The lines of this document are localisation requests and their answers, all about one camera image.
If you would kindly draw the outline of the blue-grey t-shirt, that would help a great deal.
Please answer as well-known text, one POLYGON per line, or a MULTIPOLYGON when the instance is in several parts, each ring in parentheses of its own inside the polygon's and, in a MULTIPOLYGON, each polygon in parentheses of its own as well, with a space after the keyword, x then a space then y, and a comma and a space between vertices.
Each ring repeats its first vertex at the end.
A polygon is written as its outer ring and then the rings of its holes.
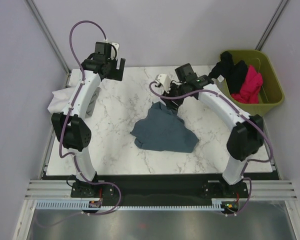
POLYGON ((138 148, 157 152, 192 153, 199 142, 184 120, 160 101, 152 104, 147 116, 134 124, 130 134, 138 148))

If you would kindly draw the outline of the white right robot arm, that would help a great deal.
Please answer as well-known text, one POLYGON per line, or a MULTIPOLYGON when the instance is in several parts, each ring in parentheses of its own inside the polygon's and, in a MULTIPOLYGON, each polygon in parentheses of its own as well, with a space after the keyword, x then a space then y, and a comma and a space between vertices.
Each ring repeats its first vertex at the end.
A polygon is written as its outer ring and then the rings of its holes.
POLYGON ((168 107, 178 109, 187 97, 207 105, 229 128, 226 142, 229 158, 222 173, 224 181, 219 191, 225 197, 237 191, 237 183, 243 179, 250 158, 264 145, 264 121, 258 115, 251 115, 236 106, 218 88, 215 79, 209 75, 198 75, 187 63, 175 69, 178 83, 166 74, 159 74, 157 82, 163 86, 162 99, 168 107))

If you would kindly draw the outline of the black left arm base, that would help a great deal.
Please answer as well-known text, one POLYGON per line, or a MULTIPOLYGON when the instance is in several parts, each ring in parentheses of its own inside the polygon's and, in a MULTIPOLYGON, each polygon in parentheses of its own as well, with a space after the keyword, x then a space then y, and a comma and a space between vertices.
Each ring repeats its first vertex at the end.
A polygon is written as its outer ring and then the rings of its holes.
POLYGON ((115 187, 112 184, 92 185, 76 178, 71 186, 71 198, 111 199, 114 196, 115 187))

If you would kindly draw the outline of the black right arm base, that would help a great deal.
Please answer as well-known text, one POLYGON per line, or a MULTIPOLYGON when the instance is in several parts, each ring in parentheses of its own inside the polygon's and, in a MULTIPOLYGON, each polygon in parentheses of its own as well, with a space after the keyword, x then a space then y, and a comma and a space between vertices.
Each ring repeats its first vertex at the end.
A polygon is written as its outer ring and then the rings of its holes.
POLYGON ((202 188, 204 196, 210 199, 236 199, 238 196, 241 199, 249 195, 247 184, 242 181, 229 185, 225 181, 210 180, 205 181, 202 188))

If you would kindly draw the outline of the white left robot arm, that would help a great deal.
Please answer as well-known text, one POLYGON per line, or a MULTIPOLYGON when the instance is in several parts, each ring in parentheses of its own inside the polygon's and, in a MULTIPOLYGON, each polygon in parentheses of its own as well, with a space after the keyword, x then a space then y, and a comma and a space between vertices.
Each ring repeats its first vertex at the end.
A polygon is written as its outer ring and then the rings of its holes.
POLYGON ((84 182, 82 191, 89 197, 99 193, 100 185, 89 152, 92 131, 85 123, 86 112, 102 80, 122 81, 126 60, 118 59, 119 48, 117 42, 97 41, 94 52, 79 65, 79 80, 70 99, 51 116, 59 157, 72 158, 76 177, 84 182))

